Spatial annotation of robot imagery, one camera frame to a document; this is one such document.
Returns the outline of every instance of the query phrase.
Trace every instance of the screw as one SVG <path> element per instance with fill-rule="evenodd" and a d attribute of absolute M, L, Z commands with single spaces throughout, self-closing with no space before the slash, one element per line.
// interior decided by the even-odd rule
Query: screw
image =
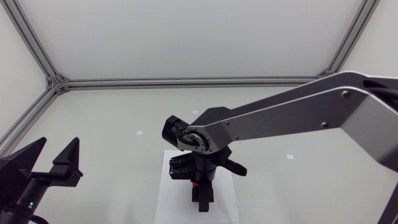
<path fill-rule="evenodd" d="M 321 124 L 321 127 L 322 127 L 322 128 L 329 128 L 329 124 L 326 123 L 326 122 L 323 122 L 323 123 Z"/>
<path fill-rule="evenodd" d="M 348 98 L 351 95 L 351 93 L 347 90 L 341 92 L 341 97 L 343 98 Z"/>

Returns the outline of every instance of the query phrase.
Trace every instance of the white paper sheet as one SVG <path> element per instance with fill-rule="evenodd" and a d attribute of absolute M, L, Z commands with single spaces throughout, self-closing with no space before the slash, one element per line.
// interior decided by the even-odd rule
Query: white paper sheet
<path fill-rule="evenodd" d="M 209 212 L 199 212 L 198 202 L 192 202 L 192 183 L 172 180 L 169 160 L 187 152 L 164 151 L 162 177 L 157 201 L 155 224 L 239 223 L 232 174 L 218 167 L 213 180 L 214 202 Z"/>

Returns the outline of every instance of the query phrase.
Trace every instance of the white wall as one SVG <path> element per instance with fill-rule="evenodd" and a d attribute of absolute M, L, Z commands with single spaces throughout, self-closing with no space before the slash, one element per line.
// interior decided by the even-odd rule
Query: white wall
<path fill-rule="evenodd" d="M 314 77 L 329 65 L 361 1 L 20 3 L 58 71 L 84 79 Z"/>
<path fill-rule="evenodd" d="M 0 136 L 44 90 L 44 74 L 0 6 Z"/>
<path fill-rule="evenodd" d="M 398 77 L 398 1 L 381 0 L 342 71 Z"/>
<path fill-rule="evenodd" d="M 191 123 L 207 108 L 235 108 L 287 89 L 94 90 L 59 96 L 17 149 L 45 136 L 33 170 L 48 172 L 78 136 L 84 176 L 76 188 L 49 188 L 36 215 L 58 224 L 154 223 L 163 153 L 175 149 L 161 137 L 165 120 L 173 114 Z M 340 129 L 230 147 L 231 159 L 248 168 L 246 177 L 233 175 L 245 224 L 377 223 L 398 180 Z"/>

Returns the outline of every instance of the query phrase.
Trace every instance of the aluminum frame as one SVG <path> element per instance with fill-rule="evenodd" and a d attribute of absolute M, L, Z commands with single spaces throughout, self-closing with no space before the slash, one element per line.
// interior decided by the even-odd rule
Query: aluminum frame
<path fill-rule="evenodd" d="M 47 90 L 28 108 L 0 139 L 0 157 L 12 152 L 30 127 L 58 95 L 70 90 L 103 90 L 126 88 L 201 88 L 248 86 L 297 86 L 339 72 L 370 20 L 379 0 L 363 0 L 328 68 L 312 77 L 223 77 L 223 78 L 130 78 L 69 80 L 58 73 L 18 0 L 0 0 L 22 40 L 47 79 Z"/>

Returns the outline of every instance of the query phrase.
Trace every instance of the black cable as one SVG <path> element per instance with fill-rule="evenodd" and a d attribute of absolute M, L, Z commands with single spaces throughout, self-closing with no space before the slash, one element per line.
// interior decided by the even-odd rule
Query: black cable
<path fill-rule="evenodd" d="M 32 218 L 30 218 L 30 220 L 37 224 L 49 224 L 44 218 L 38 217 L 37 215 L 32 215 Z"/>
<path fill-rule="evenodd" d="M 368 88 L 368 90 L 372 91 L 373 93 L 389 98 L 389 99 L 395 99 L 398 100 L 398 90 L 391 90 L 388 88 Z"/>

